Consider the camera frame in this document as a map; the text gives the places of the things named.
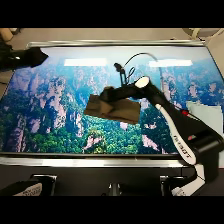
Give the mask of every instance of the brown cloth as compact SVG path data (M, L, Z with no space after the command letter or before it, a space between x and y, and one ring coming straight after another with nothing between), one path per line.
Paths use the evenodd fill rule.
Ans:
M140 104L129 99L106 103L98 95L90 95L84 111L85 115L137 124L140 115Z

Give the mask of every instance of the brown object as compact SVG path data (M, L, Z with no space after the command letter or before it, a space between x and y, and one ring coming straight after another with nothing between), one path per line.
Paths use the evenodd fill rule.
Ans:
M101 101L99 96L91 94L84 114L129 124L137 124L140 115L140 104L129 99L106 103Z
M9 28L0 28L0 34L4 41L10 41L13 38L12 32Z

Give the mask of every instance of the tabletop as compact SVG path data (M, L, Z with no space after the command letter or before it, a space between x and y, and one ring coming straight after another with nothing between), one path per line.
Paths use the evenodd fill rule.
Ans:
M113 64L149 76L179 108L186 101L224 109L223 78L204 46L51 46L34 68L17 69L0 102L0 151L46 154L176 154L163 116L146 99L139 123L130 125L84 115L90 94L119 87Z

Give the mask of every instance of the logo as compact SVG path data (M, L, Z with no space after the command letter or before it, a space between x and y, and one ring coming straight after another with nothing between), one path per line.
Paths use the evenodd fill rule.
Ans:
M186 155L187 158L191 158L191 156L189 155L189 153L187 152L187 150L183 147L183 145L179 141L178 137L176 135L174 135L173 137L174 137L175 142L178 145L178 148L183 152L183 154Z

